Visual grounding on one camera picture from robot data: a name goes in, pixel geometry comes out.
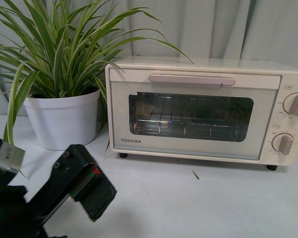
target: screw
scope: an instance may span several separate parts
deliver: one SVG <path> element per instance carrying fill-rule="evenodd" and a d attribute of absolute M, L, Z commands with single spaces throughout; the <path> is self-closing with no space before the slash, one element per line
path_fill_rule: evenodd
<path fill-rule="evenodd" d="M 70 153 L 69 153 L 68 151 L 65 151 L 65 152 L 63 153 L 63 157 L 64 157 L 64 158 L 67 158 L 68 156 L 70 156 Z"/>
<path fill-rule="evenodd" d="M 60 162 L 55 162 L 55 164 L 53 165 L 55 169 L 58 169 L 60 166 L 61 166 Z"/>

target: white table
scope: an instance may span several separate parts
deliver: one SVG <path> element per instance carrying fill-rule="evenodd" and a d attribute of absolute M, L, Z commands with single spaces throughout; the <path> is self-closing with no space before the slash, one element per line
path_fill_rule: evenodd
<path fill-rule="evenodd" d="M 5 116 L 0 116 L 0 138 Z M 28 118 L 19 117 L 15 145 L 26 151 L 12 184 L 31 199 L 62 151 L 37 145 Z M 298 238 L 298 156 L 290 167 L 105 153 L 108 131 L 86 145 L 118 193 L 93 223 L 71 198 L 45 224 L 69 238 Z"/>

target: toaster oven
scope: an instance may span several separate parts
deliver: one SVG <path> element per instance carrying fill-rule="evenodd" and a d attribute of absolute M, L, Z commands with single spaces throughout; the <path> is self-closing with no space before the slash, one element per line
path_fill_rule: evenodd
<path fill-rule="evenodd" d="M 291 165 L 298 69 L 234 59 L 131 57 L 106 67 L 114 152 Z"/>

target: control panel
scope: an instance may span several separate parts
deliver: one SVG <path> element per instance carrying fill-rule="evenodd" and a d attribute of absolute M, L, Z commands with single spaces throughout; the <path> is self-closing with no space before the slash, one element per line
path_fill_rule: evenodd
<path fill-rule="evenodd" d="M 298 151 L 298 79 L 284 75 L 267 128 L 260 160 L 290 165 Z"/>

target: white flower pot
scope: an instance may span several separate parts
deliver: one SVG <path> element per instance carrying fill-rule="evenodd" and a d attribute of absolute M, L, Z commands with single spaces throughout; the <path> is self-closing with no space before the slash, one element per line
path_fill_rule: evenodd
<path fill-rule="evenodd" d="M 65 150 L 71 144 L 91 142 L 96 136 L 99 94 L 100 90 L 69 98 L 26 98 L 24 106 L 39 144 Z"/>

